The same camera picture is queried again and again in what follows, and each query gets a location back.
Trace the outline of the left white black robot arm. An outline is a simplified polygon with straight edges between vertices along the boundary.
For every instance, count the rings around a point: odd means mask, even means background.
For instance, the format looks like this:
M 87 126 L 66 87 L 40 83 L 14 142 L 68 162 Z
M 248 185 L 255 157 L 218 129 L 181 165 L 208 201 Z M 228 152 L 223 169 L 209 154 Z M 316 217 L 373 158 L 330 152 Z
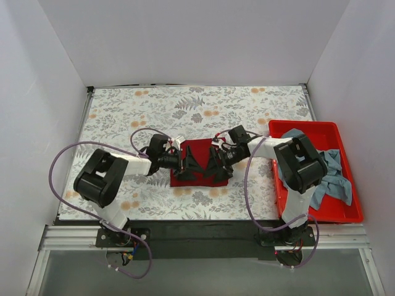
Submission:
M 96 149 L 74 180 L 73 188 L 95 208 L 99 219 L 115 231 L 124 230 L 128 218 L 116 201 L 125 176 L 150 176 L 160 168 L 173 171 L 180 181 L 194 181 L 204 170 L 192 155 L 183 137 L 152 136 L 144 156 L 121 156 Z

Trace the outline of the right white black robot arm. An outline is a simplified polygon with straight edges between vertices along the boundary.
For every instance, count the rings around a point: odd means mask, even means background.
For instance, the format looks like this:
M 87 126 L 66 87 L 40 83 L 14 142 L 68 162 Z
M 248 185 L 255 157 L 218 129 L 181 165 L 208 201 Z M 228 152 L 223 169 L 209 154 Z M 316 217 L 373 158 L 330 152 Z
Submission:
M 252 222 L 264 232 L 277 232 L 285 229 L 297 229 L 309 219 L 309 207 L 315 188 L 327 174 L 327 167 L 317 150 L 305 134 L 292 138 L 271 138 L 246 131 L 239 125 L 229 129 L 232 140 L 229 148 L 216 134 L 212 139 L 210 156 L 204 170 L 205 178 L 214 178 L 215 183 L 226 181 L 233 176 L 233 165 L 247 159 L 248 165 L 254 157 L 273 160 L 280 168 L 288 195 L 286 207 L 281 214 L 282 225 L 276 228 L 261 226 L 255 220 L 244 185 L 244 199 Z

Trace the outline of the red t-shirt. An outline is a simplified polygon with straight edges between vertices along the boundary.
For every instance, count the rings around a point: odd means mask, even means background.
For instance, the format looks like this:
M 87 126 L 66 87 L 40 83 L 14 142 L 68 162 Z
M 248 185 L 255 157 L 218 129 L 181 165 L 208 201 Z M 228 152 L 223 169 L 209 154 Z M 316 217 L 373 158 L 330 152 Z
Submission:
M 205 170 L 210 156 L 210 147 L 212 140 L 207 139 L 194 139 L 186 140 L 181 143 L 181 156 L 186 156 L 186 148 L 189 146 L 195 160 Z M 170 186 L 171 187 L 224 187 L 228 186 L 229 180 L 225 180 L 219 183 L 214 183 L 214 176 L 205 178 L 202 173 L 193 173 L 196 177 L 192 181 L 180 181 L 175 176 L 173 170 L 170 170 Z

